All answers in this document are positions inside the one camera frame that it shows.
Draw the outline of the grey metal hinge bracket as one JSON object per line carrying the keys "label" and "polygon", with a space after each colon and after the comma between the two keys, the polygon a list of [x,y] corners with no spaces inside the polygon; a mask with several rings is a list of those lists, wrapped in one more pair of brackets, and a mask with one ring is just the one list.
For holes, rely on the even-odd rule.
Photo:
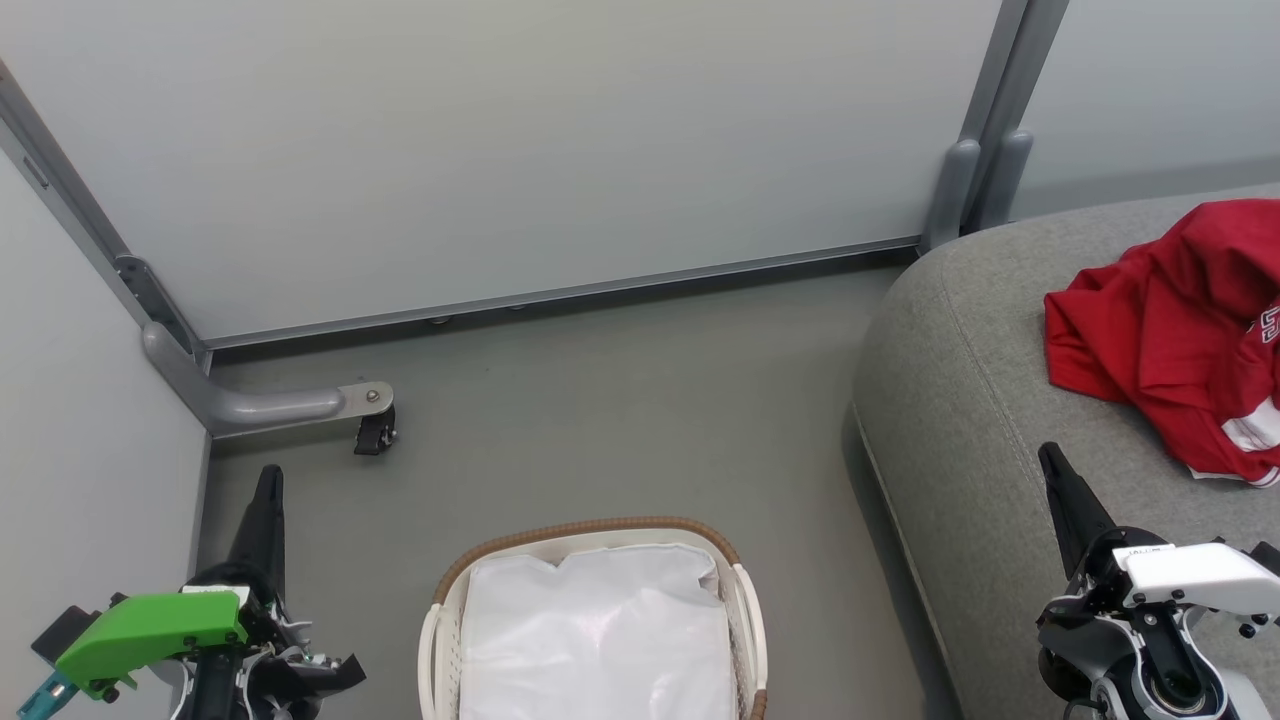
{"label": "grey metal hinge bracket", "polygon": [[170,331],[179,346],[197,365],[204,366],[207,356],[205,343],[195,333],[155,270],[142,258],[132,254],[119,254],[111,264],[147,318]]}

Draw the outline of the white basket with brown rim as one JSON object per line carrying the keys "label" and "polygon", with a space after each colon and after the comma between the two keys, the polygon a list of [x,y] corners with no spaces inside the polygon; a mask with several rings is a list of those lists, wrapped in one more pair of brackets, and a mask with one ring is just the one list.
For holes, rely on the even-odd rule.
{"label": "white basket with brown rim", "polygon": [[739,720],[765,720],[769,659],[755,584],[728,539],[686,518],[640,516],[576,521],[490,539],[456,560],[440,579],[422,623],[417,678],[422,720],[458,720],[460,637],[468,574],[485,559],[530,555],[552,562],[571,553],[634,544],[686,544],[707,551],[728,610]]}

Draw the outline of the grey partition foot bar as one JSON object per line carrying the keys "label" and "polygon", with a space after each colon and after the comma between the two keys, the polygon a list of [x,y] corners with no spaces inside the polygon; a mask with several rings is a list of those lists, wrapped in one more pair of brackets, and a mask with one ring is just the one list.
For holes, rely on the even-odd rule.
{"label": "grey partition foot bar", "polygon": [[143,355],[215,439],[357,419],[394,406],[385,382],[250,393],[215,383],[170,331],[156,322],[141,328]]}

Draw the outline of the grey rounded partition leg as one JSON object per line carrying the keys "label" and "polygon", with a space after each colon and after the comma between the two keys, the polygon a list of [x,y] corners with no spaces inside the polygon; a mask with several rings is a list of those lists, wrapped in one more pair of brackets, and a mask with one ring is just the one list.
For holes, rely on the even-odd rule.
{"label": "grey rounded partition leg", "polygon": [[922,256],[960,237],[980,152],[980,143],[974,138],[959,140],[945,152],[920,232],[918,252]]}
{"label": "grey rounded partition leg", "polygon": [[1028,129],[1015,129],[1001,138],[984,183],[975,196],[969,231],[986,231],[1010,222],[1012,202],[1034,142],[1034,135]]}

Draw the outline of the red shirt with white trim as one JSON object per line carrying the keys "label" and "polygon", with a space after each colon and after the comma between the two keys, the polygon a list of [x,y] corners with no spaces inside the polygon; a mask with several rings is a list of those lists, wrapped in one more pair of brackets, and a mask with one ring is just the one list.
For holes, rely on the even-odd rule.
{"label": "red shirt with white trim", "polygon": [[1137,407],[1198,478],[1280,484],[1280,199],[1203,202],[1044,296],[1050,382]]}

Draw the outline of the black caster wheel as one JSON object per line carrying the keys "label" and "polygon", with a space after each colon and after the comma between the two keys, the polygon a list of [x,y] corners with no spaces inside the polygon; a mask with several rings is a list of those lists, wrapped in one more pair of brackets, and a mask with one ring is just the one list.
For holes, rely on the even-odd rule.
{"label": "black caster wheel", "polygon": [[355,455],[374,457],[388,451],[398,439],[396,407],[361,418],[355,439]]}

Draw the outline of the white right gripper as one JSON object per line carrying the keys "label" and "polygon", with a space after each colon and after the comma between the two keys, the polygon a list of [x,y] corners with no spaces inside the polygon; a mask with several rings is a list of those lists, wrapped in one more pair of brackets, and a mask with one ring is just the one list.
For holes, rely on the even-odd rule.
{"label": "white right gripper", "polygon": [[1230,612],[1254,632],[1280,626],[1280,578],[1225,542],[1115,547],[1119,525],[1055,442],[1037,451],[1064,573],[1094,582],[1103,612],[1144,606]]}

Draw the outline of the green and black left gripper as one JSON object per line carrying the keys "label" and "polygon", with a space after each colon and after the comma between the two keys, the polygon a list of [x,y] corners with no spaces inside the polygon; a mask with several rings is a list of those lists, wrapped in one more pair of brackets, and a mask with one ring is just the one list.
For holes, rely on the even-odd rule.
{"label": "green and black left gripper", "polygon": [[197,573],[179,591],[118,594],[73,651],[93,643],[118,648],[113,669],[65,670],[70,684],[93,700],[133,685],[132,673],[170,659],[192,659],[205,650],[251,650],[300,644],[287,618],[284,471],[266,465],[244,509],[227,562]]}

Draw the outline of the white plastic basket liner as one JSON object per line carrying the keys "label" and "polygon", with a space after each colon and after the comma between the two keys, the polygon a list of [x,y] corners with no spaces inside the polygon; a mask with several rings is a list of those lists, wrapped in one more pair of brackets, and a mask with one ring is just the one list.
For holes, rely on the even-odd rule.
{"label": "white plastic basket liner", "polygon": [[477,562],[458,720],[739,720],[718,584],[686,544]]}

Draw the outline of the grey fabric sofa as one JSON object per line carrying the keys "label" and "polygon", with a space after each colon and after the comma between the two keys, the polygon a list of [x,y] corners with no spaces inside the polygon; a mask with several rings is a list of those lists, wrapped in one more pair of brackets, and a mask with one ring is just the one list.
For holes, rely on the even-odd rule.
{"label": "grey fabric sofa", "polygon": [[1208,193],[969,234],[911,264],[855,364],[854,419],[966,720],[1060,720],[1036,619],[1066,585],[1038,447],[1053,441],[1115,521],[1176,544],[1280,548],[1280,487],[1199,480],[1134,407],[1050,384],[1044,296],[1158,238]]}

